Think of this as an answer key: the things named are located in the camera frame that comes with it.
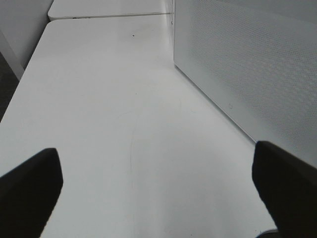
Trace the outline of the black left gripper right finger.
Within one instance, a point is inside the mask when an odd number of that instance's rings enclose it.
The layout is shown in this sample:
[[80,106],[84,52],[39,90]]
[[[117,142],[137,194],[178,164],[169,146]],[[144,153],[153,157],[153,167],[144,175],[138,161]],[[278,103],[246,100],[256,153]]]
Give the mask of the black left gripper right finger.
[[258,141],[252,180],[280,237],[317,236],[316,168],[269,141]]

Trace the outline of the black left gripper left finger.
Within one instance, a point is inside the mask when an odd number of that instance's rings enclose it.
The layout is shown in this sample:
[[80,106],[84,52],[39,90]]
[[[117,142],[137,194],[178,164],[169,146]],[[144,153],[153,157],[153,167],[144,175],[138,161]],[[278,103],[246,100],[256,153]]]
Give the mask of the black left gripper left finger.
[[63,186],[60,159],[46,148],[0,178],[0,236],[39,238]]

